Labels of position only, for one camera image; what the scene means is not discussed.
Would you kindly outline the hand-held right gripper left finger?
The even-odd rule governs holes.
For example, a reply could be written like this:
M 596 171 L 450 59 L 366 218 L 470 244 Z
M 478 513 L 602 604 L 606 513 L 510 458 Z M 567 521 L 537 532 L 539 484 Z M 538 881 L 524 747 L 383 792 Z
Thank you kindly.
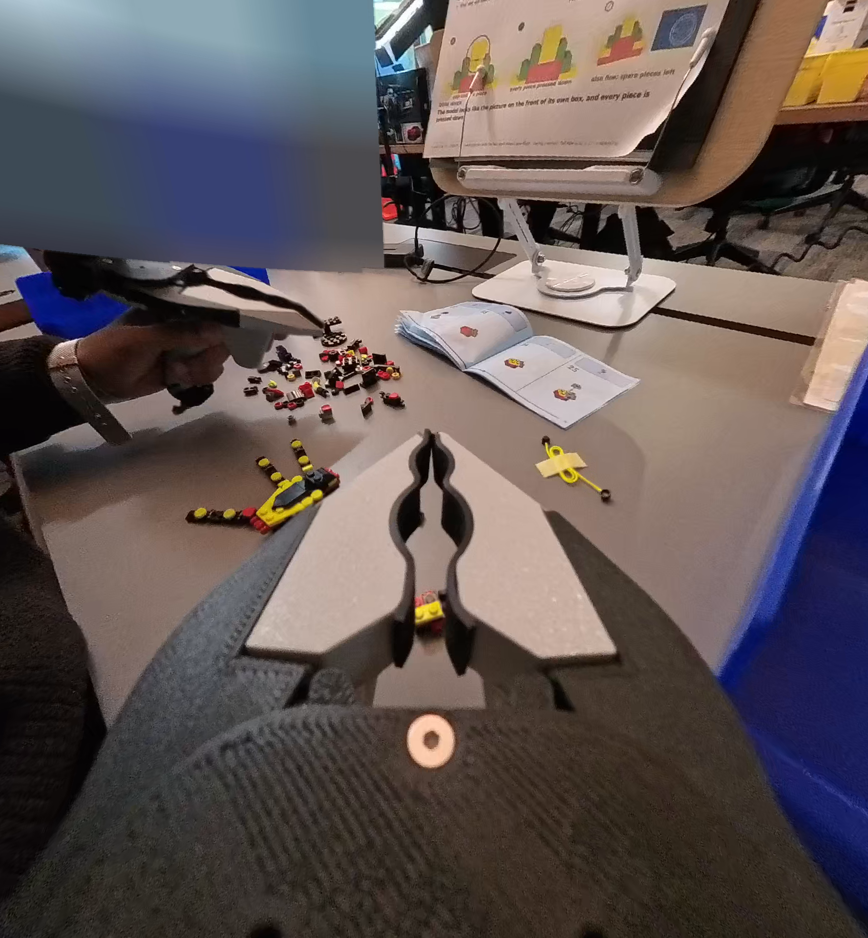
M 309 521 L 245 643 L 251 655 L 376 679 L 415 638 L 416 564 L 433 434 L 411 436 L 309 510 Z

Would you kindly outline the yellow storage bin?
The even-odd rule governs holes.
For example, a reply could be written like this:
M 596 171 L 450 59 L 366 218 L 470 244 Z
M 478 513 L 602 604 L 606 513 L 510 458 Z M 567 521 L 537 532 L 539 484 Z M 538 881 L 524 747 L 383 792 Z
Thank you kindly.
M 784 109 L 801 108 L 817 101 L 822 87 L 829 53 L 803 57 L 800 67 L 783 101 Z
M 825 56 L 816 103 L 849 103 L 858 99 L 868 78 L 868 47 Z

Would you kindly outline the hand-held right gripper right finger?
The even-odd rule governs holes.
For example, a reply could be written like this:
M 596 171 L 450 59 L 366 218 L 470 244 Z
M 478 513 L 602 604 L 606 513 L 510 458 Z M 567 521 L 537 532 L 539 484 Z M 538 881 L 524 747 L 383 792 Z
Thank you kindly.
M 616 661 L 615 642 L 539 503 L 444 432 L 434 434 L 434 477 L 454 545 L 444 641 L 455 673 L 498 683 Z

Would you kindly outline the person's left hand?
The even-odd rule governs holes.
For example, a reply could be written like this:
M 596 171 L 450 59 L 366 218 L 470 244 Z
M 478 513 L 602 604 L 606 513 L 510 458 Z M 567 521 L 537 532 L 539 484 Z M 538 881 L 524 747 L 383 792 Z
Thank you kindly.
M 174 386 L 213 384 L 230 352 L 213 323 L 114 324 L 76 343 L 76 362 L 104 400 L 129 401 Z

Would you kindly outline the pile of lego pieces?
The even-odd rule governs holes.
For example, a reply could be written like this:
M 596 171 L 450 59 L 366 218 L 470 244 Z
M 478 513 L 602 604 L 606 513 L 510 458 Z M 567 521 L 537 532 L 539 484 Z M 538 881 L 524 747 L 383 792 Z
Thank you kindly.
M 404 369 L 375 346 L 346 334 L 332 318 L 321 334 L 273 341 L 244 376 L 240 394 L 281 412 L 330 405 L 336 398 L 372 396 L 399 385 Z

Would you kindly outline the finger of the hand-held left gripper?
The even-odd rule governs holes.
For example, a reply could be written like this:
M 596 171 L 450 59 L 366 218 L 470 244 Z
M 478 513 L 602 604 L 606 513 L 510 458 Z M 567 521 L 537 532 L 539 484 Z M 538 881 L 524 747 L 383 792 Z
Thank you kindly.
M 123 282 L 115 298 L 125 302 L 139 324 L 199 326 L 213 324 L 225 329 L 264 331 L 268 334 L 319 336 L 322 322 L 306 322 L 282 311 L 265 310 L 262 316 L 246 315 L 231 305 L 201 303 L 197 282 Z
M 265 310 L 281 311 L 301 321 L 324 322 L 306 306 L 285 297 L 268 282 L 247 276 L 229 267 L 197 269 L 197 290 L 201 303 L 229 304 L 246 315 L 262 316 Z

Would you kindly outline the person's left forearm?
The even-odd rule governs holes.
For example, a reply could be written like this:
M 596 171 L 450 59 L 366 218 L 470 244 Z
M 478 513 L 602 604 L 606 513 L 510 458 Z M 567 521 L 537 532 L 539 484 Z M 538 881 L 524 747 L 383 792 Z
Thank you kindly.
M 81 424 L 47 369 L 56 345 L 46 336 L 0 342 L 0 459 Z

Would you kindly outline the black office chair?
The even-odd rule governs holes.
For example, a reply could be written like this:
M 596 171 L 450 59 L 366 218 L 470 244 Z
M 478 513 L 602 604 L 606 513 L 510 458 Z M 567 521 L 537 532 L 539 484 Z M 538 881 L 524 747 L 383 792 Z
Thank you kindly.
M 852 276 L 868 266 L 868 174 L 798 170 L 745 198 L 669 214 L 671 260 L 762 274 Z

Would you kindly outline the lego instruction booklet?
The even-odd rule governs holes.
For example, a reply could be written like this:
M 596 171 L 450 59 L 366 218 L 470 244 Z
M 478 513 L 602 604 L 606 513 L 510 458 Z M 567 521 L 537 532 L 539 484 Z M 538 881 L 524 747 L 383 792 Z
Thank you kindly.
M 508 305 L 472 300 L 401 311 L 395 332 L 561 429 L 639 383 L 565 341 L 536 334 L 527 315 Z

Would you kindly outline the black flat box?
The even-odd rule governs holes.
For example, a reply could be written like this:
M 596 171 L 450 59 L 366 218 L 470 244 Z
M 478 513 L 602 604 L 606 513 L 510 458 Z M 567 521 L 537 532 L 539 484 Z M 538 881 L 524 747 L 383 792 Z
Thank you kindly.
M 475 248 L 467 245 L 457 245 L 435 241 L 420 241 L 422 263 L 433 264 L 434 271 L 443 271 L 451 275 L 475 271 L 487 274 L 495 267 L 518 260 L 513 252 L 496 250 L 492 248 Z

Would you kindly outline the printed instruction sheet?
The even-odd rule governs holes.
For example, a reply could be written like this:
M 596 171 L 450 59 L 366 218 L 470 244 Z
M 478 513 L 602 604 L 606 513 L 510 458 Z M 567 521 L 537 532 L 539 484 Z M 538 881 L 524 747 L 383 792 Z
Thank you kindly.
M 727 7 L 450 2 L 425 157 L 626 157 L 694 81 Z

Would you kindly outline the white document stand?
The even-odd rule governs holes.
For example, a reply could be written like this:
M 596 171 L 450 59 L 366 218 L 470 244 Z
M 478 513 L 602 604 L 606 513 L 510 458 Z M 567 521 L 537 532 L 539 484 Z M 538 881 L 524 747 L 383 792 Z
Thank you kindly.
M 643 272 L 637 209 L 696 205 L 736 181 L 768 139 L 826 2 L 728 2 L 694 81 L 662 124 L 623 158 L 434 158 L 445 193 L 497 200 L 525 260 L 474 289 L 476 298 L 622 329 L 675 289 Z M 553 260 L 522 202 L 615 205 L 624 268 Z

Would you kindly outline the person's black sweater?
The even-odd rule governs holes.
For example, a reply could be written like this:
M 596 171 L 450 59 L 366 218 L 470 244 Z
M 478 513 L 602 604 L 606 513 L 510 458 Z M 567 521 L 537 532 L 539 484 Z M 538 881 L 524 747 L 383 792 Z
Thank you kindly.
M 105 736 L 55 571 L 0 512 L 0 905 L 50 841 Z

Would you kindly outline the black yellow lego model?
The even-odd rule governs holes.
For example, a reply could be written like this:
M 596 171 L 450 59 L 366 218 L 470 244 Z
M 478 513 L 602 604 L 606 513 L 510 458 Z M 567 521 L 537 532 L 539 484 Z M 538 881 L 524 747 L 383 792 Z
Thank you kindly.
M 340 475 L 332 468 L 315 465 L 301 439 L 292 438 L 289 446 L 295 459 L 295 469 L 290 474 L 282 473 L 266 456 L 256 460 L 257 469 L 274 487 L 259 506 L 238 510 L 197 507 L 185 515 L 184 521 L 196 526 L 251 529 L 267 535 L 339 490 Z

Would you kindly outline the blue plastic storage bin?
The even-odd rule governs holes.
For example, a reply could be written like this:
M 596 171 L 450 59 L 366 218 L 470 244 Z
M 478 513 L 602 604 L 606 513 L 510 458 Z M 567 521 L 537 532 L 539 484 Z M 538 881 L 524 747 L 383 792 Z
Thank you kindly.
M 134 311 L 115 298 L 123 282 L 197 282 L 199 267 L 214 267 L 61 252 L 48 254 L 46 263 L 47 273 L 19 278 L 18 290 L 41 332 L 63 339 L 86 337 L 125 314 L 138 324 Z M 229 268 L 269 282 L 262 268 Z
M 868 932 L 868 346 L 718 676 L 784 813 Z

